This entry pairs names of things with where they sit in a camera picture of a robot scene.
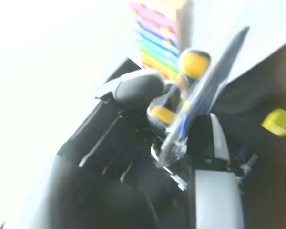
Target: screwdriver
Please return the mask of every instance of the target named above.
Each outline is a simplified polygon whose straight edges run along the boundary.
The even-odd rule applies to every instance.
[[[147,117],[152,130],[162,140],[166,127],[174,120],[180,104],[188,96],[189,89],[204,74],[211,62],[209,54],[203,51],[187,49],[179,57],[182,73],[167,93],[152,100]]]

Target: white background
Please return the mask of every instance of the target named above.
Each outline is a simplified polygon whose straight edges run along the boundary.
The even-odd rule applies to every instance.
[[[117,0],[0,0],[0,223],[93,109],[98,86],[137,59]],[[216,63],[251,26],[230,79],[286,43],[286,0],[197,0],[193,46]]]

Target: rainbow colored bar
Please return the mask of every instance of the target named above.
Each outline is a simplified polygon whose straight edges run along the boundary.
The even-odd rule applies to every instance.
[[[155,68],[167,79],[178,78],[177,23],[175,12],[151,1],[131,2],[136,41],[144,68]]]

